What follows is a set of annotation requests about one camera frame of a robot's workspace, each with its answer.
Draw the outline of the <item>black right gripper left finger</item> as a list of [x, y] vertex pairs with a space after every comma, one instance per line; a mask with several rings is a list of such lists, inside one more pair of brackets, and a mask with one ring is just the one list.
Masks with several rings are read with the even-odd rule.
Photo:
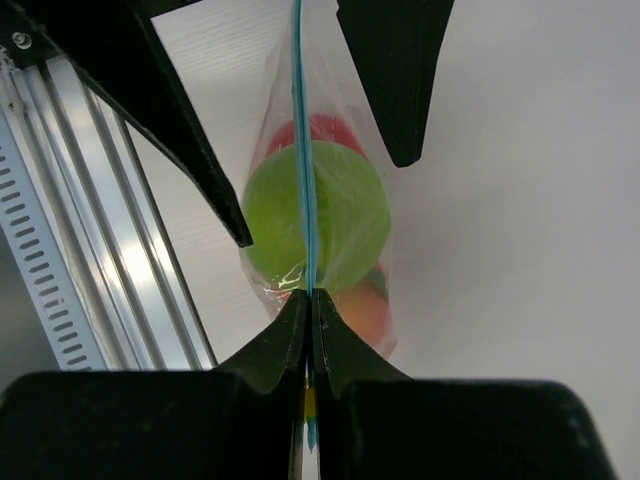
[[297, 479], [307, 295], [209, 371], [43, 372], [1, 399], [5, 479]]

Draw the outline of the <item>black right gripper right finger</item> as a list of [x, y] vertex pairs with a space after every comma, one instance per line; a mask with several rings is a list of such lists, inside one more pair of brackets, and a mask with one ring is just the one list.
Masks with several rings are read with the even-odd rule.
[[413, 379], [312, 299], [324, 479], [612, 479], [588, 410], [537, 380]]

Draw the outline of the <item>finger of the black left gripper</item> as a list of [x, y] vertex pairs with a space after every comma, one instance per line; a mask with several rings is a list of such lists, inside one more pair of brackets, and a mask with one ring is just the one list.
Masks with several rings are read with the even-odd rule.
[[342, 0], [337, 19], [395, 167], [421, 158], [452, 0]]
[[197, 187], [240, 247], [252, 243], [236, 193], [143, 1], [4, 1], [84, 83]]

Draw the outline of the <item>red fake apple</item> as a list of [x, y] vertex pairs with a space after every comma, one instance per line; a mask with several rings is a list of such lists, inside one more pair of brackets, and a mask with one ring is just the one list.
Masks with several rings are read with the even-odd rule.
[[[351, 127], [344, 119], [335, 115], [315, 113], [310, 117], [310, 132], [312, 140], [322, 140], [345, 146], [363, 157], [366, 156], [360, 142]], [[271, 137], [266, 148], [266, 156], [292, 145], [295, 140], [294, 122], [288, 121], [280, 126]]]

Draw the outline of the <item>orange fake peach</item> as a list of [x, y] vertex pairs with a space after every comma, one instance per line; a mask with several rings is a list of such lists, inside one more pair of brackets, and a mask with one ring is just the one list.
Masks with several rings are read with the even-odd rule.
[[378, 347], [390, 323], [387, 300], [370, 282], [338, 292], [334, 304], [344, 322], [366, 343]]

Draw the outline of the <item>green fake apple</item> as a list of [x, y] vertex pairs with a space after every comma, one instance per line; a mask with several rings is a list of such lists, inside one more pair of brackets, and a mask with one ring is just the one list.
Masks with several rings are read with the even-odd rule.
[[[391, 231], [389, 199], [376, 168], [359, 153], [315, 140], [312, 158], [316, 284], [339, 292], [362, 280], [381, 256]], [[304, 287], [307, 258], [294, 147], [279, 150], [256, 168], [242, 206], [253, 237], [246, 251], [252, 267], [280, 290]]]

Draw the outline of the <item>clear zip top bag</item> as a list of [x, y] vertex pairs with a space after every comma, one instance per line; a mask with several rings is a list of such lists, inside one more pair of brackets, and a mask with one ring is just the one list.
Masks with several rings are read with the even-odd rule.
[[295, 1], [266, 65], [265, 112], [241, 207], [245, 275], [268, 316], [295, 290], [327, 291], [383, 357], [397, 337], [389, 267], [391, 158], [334, 1]]

